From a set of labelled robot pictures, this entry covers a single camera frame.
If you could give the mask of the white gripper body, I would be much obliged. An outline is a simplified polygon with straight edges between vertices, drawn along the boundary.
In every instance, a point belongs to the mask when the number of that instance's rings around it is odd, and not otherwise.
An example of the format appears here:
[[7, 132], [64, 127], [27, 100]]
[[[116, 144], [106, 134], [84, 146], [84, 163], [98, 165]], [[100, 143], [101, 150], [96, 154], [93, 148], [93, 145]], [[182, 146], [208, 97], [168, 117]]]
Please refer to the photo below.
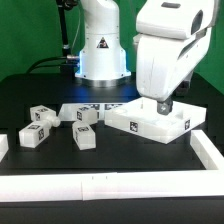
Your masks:
[[141, 35], [136, 85], [141, 96], [165, 101], [206, 55], [211, 32], [178, 40]]

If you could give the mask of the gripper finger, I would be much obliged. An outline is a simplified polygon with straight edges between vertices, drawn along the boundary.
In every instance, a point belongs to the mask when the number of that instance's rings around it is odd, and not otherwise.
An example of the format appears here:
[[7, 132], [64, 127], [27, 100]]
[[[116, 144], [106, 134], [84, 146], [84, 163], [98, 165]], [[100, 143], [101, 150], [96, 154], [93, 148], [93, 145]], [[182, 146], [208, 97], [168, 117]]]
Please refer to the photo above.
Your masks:
[[168, 97], [163, 102], [157, 102], [157, 112], [161, 115], [168, 115], [172, 111], [173, 101]]

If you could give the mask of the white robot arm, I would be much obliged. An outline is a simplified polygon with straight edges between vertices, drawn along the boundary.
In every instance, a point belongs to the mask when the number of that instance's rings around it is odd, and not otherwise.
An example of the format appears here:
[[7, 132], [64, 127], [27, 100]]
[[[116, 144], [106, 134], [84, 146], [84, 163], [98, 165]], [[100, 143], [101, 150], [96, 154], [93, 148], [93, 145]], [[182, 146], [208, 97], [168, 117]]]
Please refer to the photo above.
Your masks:
[[[194, 68], [206, 55], [221, 0], [146, 0], [136, 18], [136, 86], [172, 111], [171, 95], [190, 86]], [[119, 8], [113, 0], [81, 0], [85, 45], [76, 75], [94, 86], [111, 86], [130, 75], [119, 40]]]

